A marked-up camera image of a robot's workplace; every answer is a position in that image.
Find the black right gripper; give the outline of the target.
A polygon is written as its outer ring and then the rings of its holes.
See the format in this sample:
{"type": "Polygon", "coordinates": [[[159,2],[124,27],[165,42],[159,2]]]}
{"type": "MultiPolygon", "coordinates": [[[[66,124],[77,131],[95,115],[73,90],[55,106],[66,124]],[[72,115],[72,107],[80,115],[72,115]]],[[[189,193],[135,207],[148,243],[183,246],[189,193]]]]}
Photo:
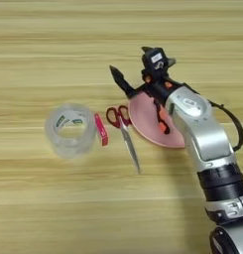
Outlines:
{"type": "MultiPolygon", "coordinates": [[[[174,65],[176,62],[175,58],[170,58],[168,59],[168,66],[174,65]]],[[[109,68],[114,81],[129,99],[139,95],[141,92],[145,92],[148,96],[155,98],[160,104],[165,105],[173,92],[181,87],[187,87],[184,82],[180,83],[172,80],[165,71],[149,72],[144,68],[142,70],[144,83],[137,88],[133,88],[125,80],[123,73],[118,68],[113,65],[109,68]]]]}

